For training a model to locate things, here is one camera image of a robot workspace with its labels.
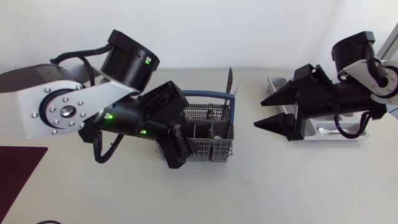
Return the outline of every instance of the blue basket handle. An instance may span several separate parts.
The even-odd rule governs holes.
[[[206,90],[183,90],[182,93],[185,96],[202,96],[202,97],[210,97],[210,98],[218,98],[229,100],[229,106],[231,108],[231,114],[229,115],[230,123],[234,122],[235,115],[235,96],[229,93],[222,93],[217,91],[206,91]]]

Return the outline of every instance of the dishwasher basket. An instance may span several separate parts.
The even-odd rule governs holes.
[[[185,96],[220,98],[229,101],[229,105],[189,104],[182,113],[188,121],[177,129],[177,136],[188,137],[200,146],[200,149],[187,158],[187,161],[226,162],[232,155],[234,139],[235,96],[229,93],[203,90],[182,91]],[[158,150],[164,159],[163,150]]]

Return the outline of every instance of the white table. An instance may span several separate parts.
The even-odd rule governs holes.
[[[160,70],[146,91],[168,80],[183,90],[225,91],[227,74],[228,69]],[[227,163],[168,169],[155,142],[125,137],[107,163],[97,164],[91,145],[77,133],[1,137],[3,146],[49,148],[4,223],[398,223],[395,118],[370,121],[371,137],[362,141],[288,142],[253,126],[277,113],[276,107],[260,106],[268,96],[266,77],[292,75],[234,70],[234,84],[242,81],[234,155]],[[104,145],[115,137],[105,134]]]

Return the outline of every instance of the spoon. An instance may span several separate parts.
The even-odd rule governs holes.
[[[327,134],[327,135],[334,135],[334,134],[340,134],[340,132],[337,129],[326,129],[326,128],[318,128],[318,132],[320,134]]]

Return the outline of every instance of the white wall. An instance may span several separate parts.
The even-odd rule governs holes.
[[[101,47],[117,29],[153,51],[160,68],[320,63],[332,77],[333,44],[370,30],[380,49],[397,9],[396,0],[1,0],[0,71]],[[103,59],[90,61],[99,67]]]

